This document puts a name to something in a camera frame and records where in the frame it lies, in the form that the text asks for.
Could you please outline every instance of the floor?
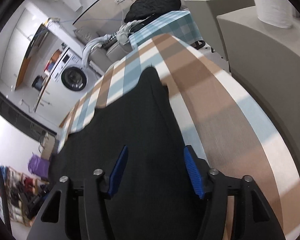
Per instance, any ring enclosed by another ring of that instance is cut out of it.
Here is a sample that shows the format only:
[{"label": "floor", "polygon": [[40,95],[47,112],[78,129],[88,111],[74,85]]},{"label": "floor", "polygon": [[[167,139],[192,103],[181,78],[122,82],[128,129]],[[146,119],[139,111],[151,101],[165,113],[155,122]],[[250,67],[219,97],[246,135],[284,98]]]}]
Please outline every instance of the floor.
[{"label": "floor", "polygon": [[217,64],[220,68],[224,69],[227,73],[229,73],[229,64],[228,62],[221,57],[221,55],[214,51],[211,52],[211,47],[206,44],[204,48],[199,49],[199,51],[205,55],[205,57],[211,61],[213,61],[215,64]]}]

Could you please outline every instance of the plaid bedsheet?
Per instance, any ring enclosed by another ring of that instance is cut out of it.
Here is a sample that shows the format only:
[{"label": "plaid bedsheet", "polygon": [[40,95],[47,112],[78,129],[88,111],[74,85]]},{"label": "plaid bedsheet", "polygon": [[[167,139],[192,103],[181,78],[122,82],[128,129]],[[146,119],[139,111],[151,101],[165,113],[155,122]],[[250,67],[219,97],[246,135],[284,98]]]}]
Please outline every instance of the plaid bedsheet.
[{"label": "plaid bedsheet", "polygon": [[[300,178],[279,132],[228,73],[168,34],[149,39],[114,64],[77,102],[66,119],[59,149],[69,133],[90,122],[95,107],[105,107],[130,91],[150,65],[169,88],[185,144],[191,144],[200,158],[227,176],[252,175],[286,238],[294,240],[300,233]],[[231,227],[229,218],[227,236]]]},{"label": "plaid bedsheet", "polygon": [[130,35],[130,44],[136,49],[150,38],[164,33],[175,36],[189,45],[195,41],[202,41],[199,29],[189,11],[171,11]]}]

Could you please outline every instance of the black blanket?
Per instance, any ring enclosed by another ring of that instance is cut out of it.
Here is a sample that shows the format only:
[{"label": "black blanket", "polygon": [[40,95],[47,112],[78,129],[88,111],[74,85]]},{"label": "black blanket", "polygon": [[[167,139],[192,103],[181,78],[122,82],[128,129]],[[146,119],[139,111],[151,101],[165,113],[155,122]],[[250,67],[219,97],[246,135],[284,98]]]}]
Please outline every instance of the black blanket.
[{"label": "black blanket", "polygon": [[183,160],[184,142],[156,70],[71,134],[49,176],[81,180],[112,169],[124,145],[129,159],[118,193],[106,201],[116,240],[195,239],[203,217]]},{"label": "black blanket", "polygon": [[144,20],[151,15],[158,17],[171,11],[178,11],[180,7],[181,0],[136,0],[130,6],[124,22]]}]

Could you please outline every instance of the gray furniture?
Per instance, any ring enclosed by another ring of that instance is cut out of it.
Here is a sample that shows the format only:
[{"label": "gray furniture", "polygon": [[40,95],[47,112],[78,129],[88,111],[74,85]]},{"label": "gray furniture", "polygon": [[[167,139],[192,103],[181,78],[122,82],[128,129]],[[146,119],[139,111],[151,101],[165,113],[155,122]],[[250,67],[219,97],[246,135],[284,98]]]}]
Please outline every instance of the gray furniture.
[{"label": "gray furniture", "polygon": [[91,52],[89,60],[92,60],[104,72],[116,61],[121,60],[132,51],[130,43],[121,45],[116,42],[108,50],[96,48]]},{"label": "gray furniture", "polygon": [[[77,39],[84,45],[95,38],[100,37],[98,33],[89,27],[83,26],[74,31]],[[89,55],[89,60],[93,61],[103,72],[118,60],[128,55],[132,51],[130,43],[122,45],[119,42],[113,44],[109,49],[95,48]]]},{"label": "gray furniture", "polygon": [[261,22],[253,6],[217,19],[232,76],[281,133],[300,174],[300,18],[278,28]]},{"label": "gray furniture", "polygon": [[228,60],[217,16],[254,6],[254,0],[185,0],[203,40]]}]

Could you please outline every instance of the gray pillow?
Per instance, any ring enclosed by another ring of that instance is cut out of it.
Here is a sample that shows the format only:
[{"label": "gray pillow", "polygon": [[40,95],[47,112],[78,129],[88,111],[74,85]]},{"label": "gray pillow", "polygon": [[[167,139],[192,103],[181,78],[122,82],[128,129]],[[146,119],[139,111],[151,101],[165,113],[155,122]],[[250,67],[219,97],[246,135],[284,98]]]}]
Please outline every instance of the gray pillow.
[{"label": "gray pillow", "polygon": [[79,29],[74,30],[74,34],[79,41],[81,41],[84,45],[95,38],[100,37],[98,33],[89,27],[81,27]]}]

